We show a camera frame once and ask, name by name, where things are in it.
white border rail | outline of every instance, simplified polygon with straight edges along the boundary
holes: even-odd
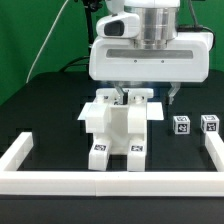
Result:
[[[75,196],[224,196],[224,143],[206,134],[219,172],[23,172],[15,171],[33,146],[22,133],[0,159],[0,194]]]

green background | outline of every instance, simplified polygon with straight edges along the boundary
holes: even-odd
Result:
[[[187,1],[181,0],[179,23],[192,23]],[[26,82],[29,69],[64,0],[0,0],[0,104]],[[224,71],[224,1],[194,2],[200,24],[212,28],[217,44],[211,52],[210,68]],[[93,14],[94,23],[106,7]],[[53,32],[32,77],[58,71],[68,61],[87,55],[88,40],[82,2],[70,0]]]

white structure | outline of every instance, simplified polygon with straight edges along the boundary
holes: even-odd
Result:
[[[92,104],[79,117],[93,133],[89,169],[105,171],[109,155],[127,155],[128,171],[145,171],[147,120],[163,120],[162,105],[147,103],[152,89],[124,89],[126,105],[119,104],[116,89],[98,89]]]

black table surface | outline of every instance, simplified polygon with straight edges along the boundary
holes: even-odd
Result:
[[[164,102],[170,85],[149,83]],[[223,137],[224,73],[210,71],[202,84],[183,84],[164,121],[148,122],[146,172],[211,171],[200,117],[215,114]],[[0,107],[0,155],[22,131],[32,131],[34,148],[21,171],[88,171],[92,135],[77,118],[98,88],[84,72],[37,75]],[[191,134],[177,136],[172,117],[187,115]],[[125,156],[111,156],[108,171],[126,170]],[[223,223],[223,198],[0,196],[0,223]]]

black and white cube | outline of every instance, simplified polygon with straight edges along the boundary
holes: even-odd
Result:
[[[190,134],[190,119],[188,116],[174,116],[173,117],[173,130],[176,135]]]
[[[216,115],[202,115],[201,130],[204,133],[208,131],[219,132],[219,118]]]

